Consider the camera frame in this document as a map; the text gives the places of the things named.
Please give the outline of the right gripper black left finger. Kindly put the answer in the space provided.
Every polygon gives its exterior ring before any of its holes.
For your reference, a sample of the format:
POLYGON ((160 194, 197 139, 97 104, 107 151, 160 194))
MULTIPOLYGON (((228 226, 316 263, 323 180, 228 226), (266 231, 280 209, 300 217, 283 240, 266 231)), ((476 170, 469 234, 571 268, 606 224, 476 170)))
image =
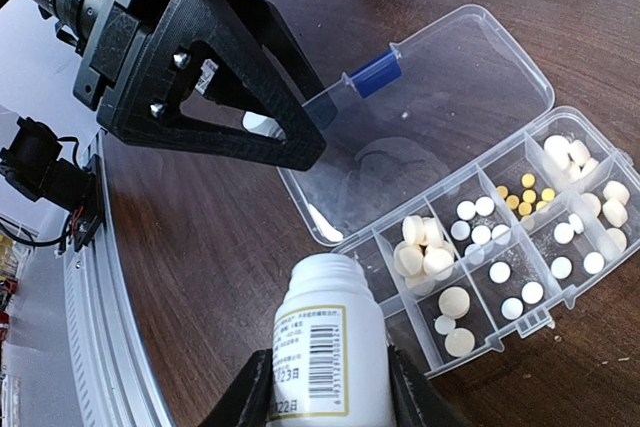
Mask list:
POLYGON ((272 389, 272 350, 255 351, 199 427, 262 427, 272 389))

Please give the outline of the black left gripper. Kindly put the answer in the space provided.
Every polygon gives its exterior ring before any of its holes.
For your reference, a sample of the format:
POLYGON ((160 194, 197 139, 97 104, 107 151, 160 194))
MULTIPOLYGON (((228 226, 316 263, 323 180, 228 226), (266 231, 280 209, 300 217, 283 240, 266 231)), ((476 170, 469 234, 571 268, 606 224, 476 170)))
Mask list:
POLYGON ((33 0, 83 48, 75 96, 122 142, 305 171, 326 143, 303 107, 321 81, 267 0, 33 0), (268 137, 182 112, 192 94, 270 118, 268 137))

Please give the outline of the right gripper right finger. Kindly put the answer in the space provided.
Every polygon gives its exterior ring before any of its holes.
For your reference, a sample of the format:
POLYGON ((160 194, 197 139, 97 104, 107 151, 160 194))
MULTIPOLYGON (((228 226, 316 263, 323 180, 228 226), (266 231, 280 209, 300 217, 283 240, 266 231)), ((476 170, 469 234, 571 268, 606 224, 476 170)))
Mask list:
POLYGON ((454 409, 420 373, 409 355, 395 346, 388 348, 393 409, 397 426, 465 426, 466 419, 454 409))

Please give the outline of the clear plastic pill organizer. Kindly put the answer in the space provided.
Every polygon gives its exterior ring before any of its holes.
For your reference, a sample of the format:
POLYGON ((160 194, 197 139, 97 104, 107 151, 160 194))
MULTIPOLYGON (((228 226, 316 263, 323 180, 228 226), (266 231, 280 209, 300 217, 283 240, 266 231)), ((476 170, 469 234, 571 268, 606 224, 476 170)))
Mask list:
POLYGON ((392 341, 429 377, 553 327, 639 252, 639 174, 485 8, 468 4, 392 44, 307 103, 337 113, 326 150, 280 175, 312 237, 357 260, 392 341), (458 205, 494 238, 452 240, 454 264, 425 283, 394 266, 402 224, 449 233, 458 205))

